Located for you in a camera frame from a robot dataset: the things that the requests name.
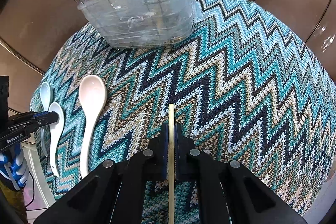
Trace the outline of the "white ceramic spoon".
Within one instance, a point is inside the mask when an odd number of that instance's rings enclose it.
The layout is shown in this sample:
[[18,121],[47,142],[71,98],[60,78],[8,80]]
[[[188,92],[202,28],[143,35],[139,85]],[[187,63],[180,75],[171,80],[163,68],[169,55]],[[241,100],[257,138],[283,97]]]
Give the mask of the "white ceramic spoon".
[[55,112],[58,115],[56,122],[50,124],[50,166],[53,174],[56,177],[60,177],[59,171],[56,164],[56,152],[58,147],[59,139],[62,135],[64,129],[64,113],[62,107],[57,102],[52,102],[49,106],[49,113]]

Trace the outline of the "light blue ceramic spoon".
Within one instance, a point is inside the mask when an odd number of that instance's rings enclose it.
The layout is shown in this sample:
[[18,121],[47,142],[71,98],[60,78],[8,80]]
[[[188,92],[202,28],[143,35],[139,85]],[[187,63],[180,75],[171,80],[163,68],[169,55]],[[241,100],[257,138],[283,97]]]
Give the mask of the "light blue ceramic spoon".
[[[53,90],[50,87],[49,83],[43,82],[41,84],[40,98],[41,98],[41,102],[42,102],[42,106],[43,106],[44,111],[47,111],[49,109],[50,104],[52,103],[52,100],[53,100]],[[41,140],[41,148],[42,148],[43,155],[45,155],[45,157],[47,157],[48,152],[47,152],[47,149],[46,149],[46,142],[45,142],[45,127],[41,128],[40,140]]]

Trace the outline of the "pink ceramic spoon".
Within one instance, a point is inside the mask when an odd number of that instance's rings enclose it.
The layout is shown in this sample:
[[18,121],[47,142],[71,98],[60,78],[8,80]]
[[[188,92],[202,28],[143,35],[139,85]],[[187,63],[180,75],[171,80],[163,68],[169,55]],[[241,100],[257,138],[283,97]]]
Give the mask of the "pink ceramic spoon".
[[80,153],[80,175],[88,175],[88,157],[96,122],[107,100],[107,90],[97,75],[87,75],[79,86],[79,101],[85,115],[85,130]]

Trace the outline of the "zigzag teal woven mat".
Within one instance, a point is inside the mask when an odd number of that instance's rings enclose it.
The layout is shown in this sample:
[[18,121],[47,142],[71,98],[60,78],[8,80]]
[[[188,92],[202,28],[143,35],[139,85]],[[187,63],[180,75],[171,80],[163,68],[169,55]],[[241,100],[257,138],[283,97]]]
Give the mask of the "zigzag teal woven mat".
[[196,0],[193,33],[166,48],[113,49],[90,24],[60,48],[43,77],[64,111],[58,175],[40,155],[60,199],[80,182],[85,115],[79,85],[98,75],[108,98],[92,136],[89,168],[145,149],[175,120],[218,161],[241,161],[305,214],[335,157],[335,83],[282,21],[250,0]]

